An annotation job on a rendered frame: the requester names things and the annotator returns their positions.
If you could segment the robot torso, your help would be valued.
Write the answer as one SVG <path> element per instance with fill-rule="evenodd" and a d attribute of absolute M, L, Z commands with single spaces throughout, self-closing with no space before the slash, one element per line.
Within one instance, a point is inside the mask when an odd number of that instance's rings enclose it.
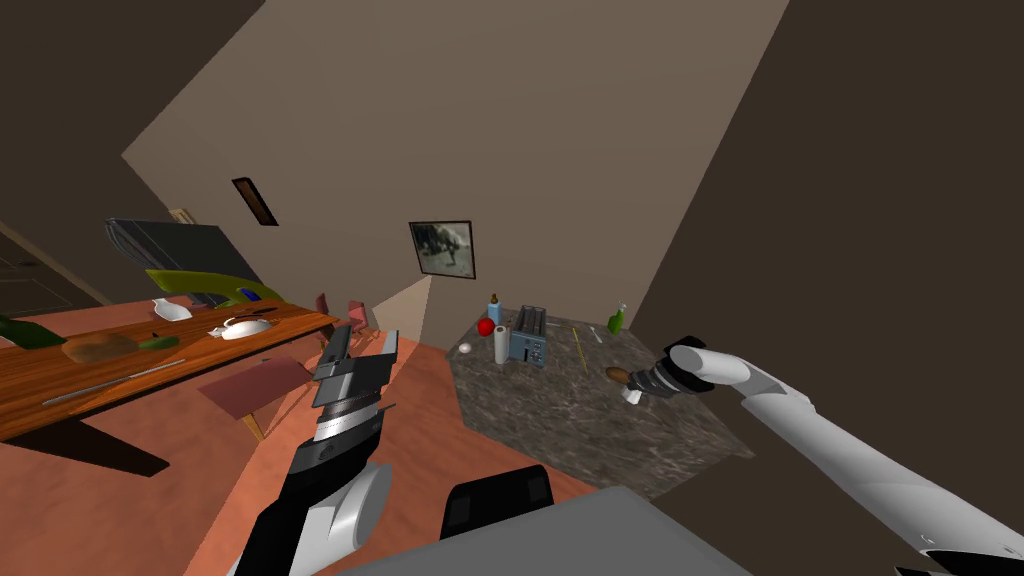
<path fill-rule="evenodd" d="M 555 503 L 541 465 L 455 486 L 440 539 L 337 576 L 751 576 L 625 487 Z"/>

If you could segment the blue grey toaster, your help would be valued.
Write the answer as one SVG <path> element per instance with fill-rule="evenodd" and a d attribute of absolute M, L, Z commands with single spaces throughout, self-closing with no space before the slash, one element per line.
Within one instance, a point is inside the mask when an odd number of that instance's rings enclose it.
<path fill-rule="evenodd" d="M 546 361 L 547 310 L 522 305 L 511 325 L 509 358 L 537 367 Z"/>

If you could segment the black appliance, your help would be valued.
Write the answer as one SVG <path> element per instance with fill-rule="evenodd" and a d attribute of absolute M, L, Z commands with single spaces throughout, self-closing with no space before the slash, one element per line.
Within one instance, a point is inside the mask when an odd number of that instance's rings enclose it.
<path fill-rule="evenodd" d="M 260 280 L 218 227 L 110 218 L 105 220 L 105 232 L 122 254 L 143 269 Z"/>

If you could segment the narrow dark wall picture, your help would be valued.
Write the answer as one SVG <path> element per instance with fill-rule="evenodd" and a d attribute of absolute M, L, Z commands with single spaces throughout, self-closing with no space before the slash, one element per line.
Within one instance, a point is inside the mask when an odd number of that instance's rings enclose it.
<path fill-rule="evenodd" d="M 234 178 L 232 179 L 232 184 L 261 227 L 278 227 L 276 218 L 250 178 Z"/>

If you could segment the brown bread loaf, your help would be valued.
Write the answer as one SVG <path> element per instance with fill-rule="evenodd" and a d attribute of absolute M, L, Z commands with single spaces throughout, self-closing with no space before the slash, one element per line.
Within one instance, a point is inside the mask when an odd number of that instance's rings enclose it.
<path fill-rule="evenodd" d="M 138 343 L 119 333 L 95 333 L 67 339 L 62 353 L 78 364 L 92 364 L 115 359 L 138 349 Z"/>

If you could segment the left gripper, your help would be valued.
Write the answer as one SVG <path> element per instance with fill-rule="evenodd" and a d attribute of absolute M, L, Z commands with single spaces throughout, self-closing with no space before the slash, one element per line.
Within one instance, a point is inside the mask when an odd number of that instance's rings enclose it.
<path fill-rule="evenodd" d="M 392 366 L 397 361 L 397 330 L 381 335 L 379 354 L 353 358 L 348 358 L 352 333 L 349 324 L 330 325 L 321 331 L 329 339 L 313 373 L 313 381 L 318 383 L 312 403 L 314 408 L 380 393 L 390 382 Z"/>

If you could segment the dark framed picture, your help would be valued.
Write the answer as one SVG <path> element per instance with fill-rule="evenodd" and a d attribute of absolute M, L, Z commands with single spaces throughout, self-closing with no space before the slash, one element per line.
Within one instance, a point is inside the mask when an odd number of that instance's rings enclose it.
<path fill-rule="evenodd" d="M 470 221 L 410 222 L 408 225 L 422 274 L 476 279 Z"/>

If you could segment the dark green bottle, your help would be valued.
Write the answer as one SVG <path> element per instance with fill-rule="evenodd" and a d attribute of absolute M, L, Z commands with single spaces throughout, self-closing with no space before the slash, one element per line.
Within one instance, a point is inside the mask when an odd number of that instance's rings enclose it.
<path fill-rule="evenodd" d="M 0 315 L 0 338 L 23 349 L 60 346 L 66 338 L 37 323 Z"/>

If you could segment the wooden dining table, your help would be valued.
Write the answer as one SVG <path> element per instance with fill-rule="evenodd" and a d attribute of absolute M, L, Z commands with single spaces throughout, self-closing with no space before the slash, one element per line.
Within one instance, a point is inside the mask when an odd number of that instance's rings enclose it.
<path fill-rule="evenodd" d="M 223 340 L 208 334 L 213 327 L 244 312 L 263 308 L 273 327 L 251 337 Z M 0 442 L 11 440 L 70 418 L 86 417 L 123 399 L 134 399 L 164 385 L 176 384 L 229 363 L 313 334 L 335 323 L 335 318 L 286 302 L 262 302 L 198 312 L 191 319 L 147 321 L 116 328 L 140 342 L 151 337 L 177 336 L 170 349 L 137 349 L 115 359 L 78 364 L 59 347 L 44 349 L 0 348 Z M 185 362 L 136 379 L 86 393 L 56 404 L 47 399 L 81 390 L 152 367 L 184 359 Z"/>

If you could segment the long silver knife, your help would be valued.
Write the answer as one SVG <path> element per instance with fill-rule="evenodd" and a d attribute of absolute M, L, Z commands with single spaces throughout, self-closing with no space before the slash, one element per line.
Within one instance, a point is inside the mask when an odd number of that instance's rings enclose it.
<path fill-rule="evenodd" d="M 78 396 L 84 395 L 84 394 L 89 393 L 89 392 L 98 390 L 98 389 L 101 389 L 101 388 L 105 388 L 108 386 L 112 386 L 112 385 L 115 385 L 115 384 L 120 384 L 120 383 L 123 383 L 123 382 L 127 382 L 129 380 L 136 379 L 138 377 L 141 377 L 141 376 L 144 376 L 144 375 L 147 375 L 147 374 L 151 374 L 151 373 L 155 373 L 155 372 L 164 370 L 166 368 L 179 365 L 179 364 L 184 363 L 184 362 L 185 362 L 184 359 L 179 359 L 179 360 L 175 360 L 175 361 L 172 361 L 172 362 L 164 363 L 164 364 L 152 367 L 152 368 L 150 368 L 147 370 L 144 370 L 144 371 L 141 371 L 141 372 L 137 372 L 135 374 L 124 376 L 124 377 L 121 377 L 121 378 L 118 378 L 118 379 L 115 379 L 115 380 L 112 380 L 112 381 L 108 381 L 108 382 L 104 382 L 104 383 L 101 383 L 101 384 L 93 385 L 91 387 L 84 388 L 84 389 L 81 389 L 81 390 L 75 390 L 75 392 L 71 392 L 71 393 L 68 393 L 68 394 L 63 394 L 63 395 L 60 395 L 60 396 L 56 396 L 56 397 L 47 399 L 47 400 L 43 401 L 41 403 L 41 405 L 42 406 L 48 406 L 48 405 L 56 404 L 56 403 L 59 403 L 59 402 L 63 402 L 66 400 L 70 400 L 70 399 L 76 398 Z"/>

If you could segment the white kettle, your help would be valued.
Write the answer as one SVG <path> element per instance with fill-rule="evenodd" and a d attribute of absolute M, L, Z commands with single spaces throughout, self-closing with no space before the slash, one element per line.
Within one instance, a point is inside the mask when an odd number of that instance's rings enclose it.
<path fill-rule="evenodd" d="M 247 314 L 228 318 L 208 334 L 223 340 L 238 340 L 265 332 L 272 327 L 272 323 L 261 315 Z"/>

